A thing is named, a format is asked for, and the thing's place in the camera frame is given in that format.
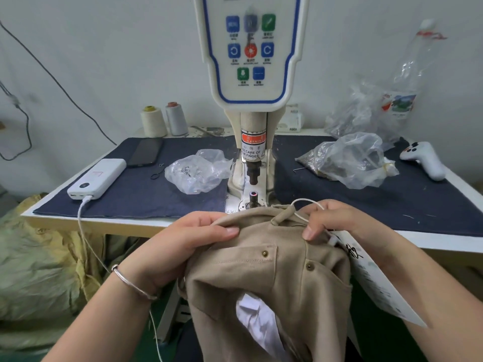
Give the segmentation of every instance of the fingernail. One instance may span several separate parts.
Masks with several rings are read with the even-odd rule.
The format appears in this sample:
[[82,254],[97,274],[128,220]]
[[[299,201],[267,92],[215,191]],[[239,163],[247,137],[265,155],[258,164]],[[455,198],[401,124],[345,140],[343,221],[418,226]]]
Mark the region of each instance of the fingernail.
[[226,234],[228,236],[234,236],[239,233],[240,229],[238,227],[227,227],[226,228]]
[[305,230],[302,232],[302,237],[304,240],[310,240],[313,234],[314,234],[313,230],[309,226],[307,226]]

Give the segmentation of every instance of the clear plastic bag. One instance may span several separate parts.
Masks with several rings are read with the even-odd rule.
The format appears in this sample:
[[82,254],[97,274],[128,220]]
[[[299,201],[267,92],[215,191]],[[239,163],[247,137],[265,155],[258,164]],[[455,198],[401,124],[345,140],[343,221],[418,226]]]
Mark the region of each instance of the clear plastic bag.
[[185,194],[206,193],[230,177],[232,161],[221,150],[203,149],[172,163],[164,176]]
[[335,142],[323,142],[295,160],[317,176],[338,180],[350,189],[379,187],[399,171],[384,157],[382,139],[374,133],[347,134]]
[[336,139],[357,132],[375,133],[382,139],[383,151],[394,147],[400,138],[401,122],[382,110],[384,89],[360,79],[350,90],[348,101],[327,117],[325,131]]

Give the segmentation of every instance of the white thread spool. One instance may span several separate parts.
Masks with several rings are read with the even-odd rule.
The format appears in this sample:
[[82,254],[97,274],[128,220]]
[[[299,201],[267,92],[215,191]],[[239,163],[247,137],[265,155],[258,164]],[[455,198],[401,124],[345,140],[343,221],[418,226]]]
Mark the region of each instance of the white thread spool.
[[141,112],[142,127],[146,137],[156,138],[168,134],[160,108],[148,105]]
[[186,124],[181,104],[178,104],[175,101],[168,103],[168,105],[166,105],[166,117],[173,136],[188,133],[188,125]]

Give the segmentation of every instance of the green button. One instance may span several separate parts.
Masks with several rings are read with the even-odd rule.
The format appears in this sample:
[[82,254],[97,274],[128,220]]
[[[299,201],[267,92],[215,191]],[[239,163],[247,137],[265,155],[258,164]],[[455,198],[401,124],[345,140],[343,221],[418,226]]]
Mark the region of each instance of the green button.
[[262,30],[264,32],[273,32],[275,30],[275,14],[263,14]]
[[237,70],[238,80],[246,81],[250,78],[250,72],[248,67],[239,67]]

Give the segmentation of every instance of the white game controller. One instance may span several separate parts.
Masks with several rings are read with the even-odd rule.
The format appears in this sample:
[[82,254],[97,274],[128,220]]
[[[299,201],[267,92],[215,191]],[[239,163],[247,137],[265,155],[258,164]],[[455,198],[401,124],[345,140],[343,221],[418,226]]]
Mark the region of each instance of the white game controller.
[[401,160],[417,161],[432,180],[443,180],[446,168],[429,142],[414,142],[399,155]]

